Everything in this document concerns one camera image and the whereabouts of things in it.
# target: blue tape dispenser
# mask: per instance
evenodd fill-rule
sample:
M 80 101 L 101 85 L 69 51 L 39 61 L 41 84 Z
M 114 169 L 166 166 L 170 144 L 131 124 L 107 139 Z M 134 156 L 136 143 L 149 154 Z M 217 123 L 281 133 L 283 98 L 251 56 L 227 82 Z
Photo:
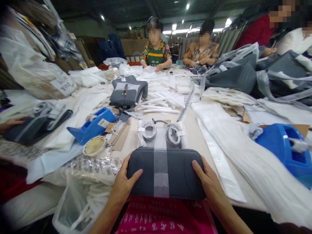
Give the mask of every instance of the blue tape dispenser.
M 109 123 L 113 123 L 115 120 L 114 114 L 107 107 L 104 107 L 92 115 L 81 128 L 67 127 L 67 130 L 81 145 L 84 145 L 93 137 L 102 134 Z

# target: dark hair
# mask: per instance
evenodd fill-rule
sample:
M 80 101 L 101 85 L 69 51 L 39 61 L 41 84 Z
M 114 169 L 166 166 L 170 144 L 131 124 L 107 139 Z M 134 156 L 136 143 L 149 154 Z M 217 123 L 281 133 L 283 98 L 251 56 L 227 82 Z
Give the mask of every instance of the dark hair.
M 205 33 L 212 34 L 212 31 L 214 29 L 215 21 L 212 19 L 205 20 L 205 22 L 202 24 L 201 30 L 199 32 L 200 35 L 204 35 Z
M 159 22 L 159 19 L 157 17 L 151 16 L 149 20 L 147 21 L 147 32 L 149 32 L 151 29 L 159 29 L 161 32 L 163 32 L 163 26 Z

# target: white shirt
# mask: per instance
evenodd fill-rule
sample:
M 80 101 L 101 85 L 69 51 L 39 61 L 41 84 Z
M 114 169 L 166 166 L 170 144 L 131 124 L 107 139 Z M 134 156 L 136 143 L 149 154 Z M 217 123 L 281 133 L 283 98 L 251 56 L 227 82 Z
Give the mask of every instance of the white shirt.
M 287 33 L 276 45 L 277 53 L 283 55 L 288 50 L 293 50 L 297 54 L 303 54 L 312 46 L 312 37 L 304 38 L 302 28 L 297 28 Z

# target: pink fabric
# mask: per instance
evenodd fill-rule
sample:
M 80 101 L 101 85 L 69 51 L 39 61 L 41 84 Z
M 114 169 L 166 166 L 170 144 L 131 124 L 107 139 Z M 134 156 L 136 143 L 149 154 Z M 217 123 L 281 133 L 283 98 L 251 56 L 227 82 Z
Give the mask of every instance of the pink fabric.
M 206 201 L 131 197 L 115 234 L 205 233 L 218 234 Z

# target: fluorescent light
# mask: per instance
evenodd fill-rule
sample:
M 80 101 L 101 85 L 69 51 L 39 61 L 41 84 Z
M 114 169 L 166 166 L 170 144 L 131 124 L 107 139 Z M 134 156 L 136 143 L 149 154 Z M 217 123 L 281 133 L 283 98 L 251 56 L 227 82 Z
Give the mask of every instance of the fluorescent light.
M 176 33 L 187 33 L 187 32 L 188 32 L 188 29 L 175 30 L 174 32 L 175 32 L 175 34 L 176 34 Z
M 230 26 L 231 23 L 232 23 L 232 20 L 230 18 L 228 18 L 226 23 L 225 23 L 225 27 Z
M 171 34 L 172 31 L 163 31 L 163 34 Z
M 220 29 L 213 29 L 212 31 L 213 32 L 221 32 L 223 30 L 223 28 L 220 28 Z

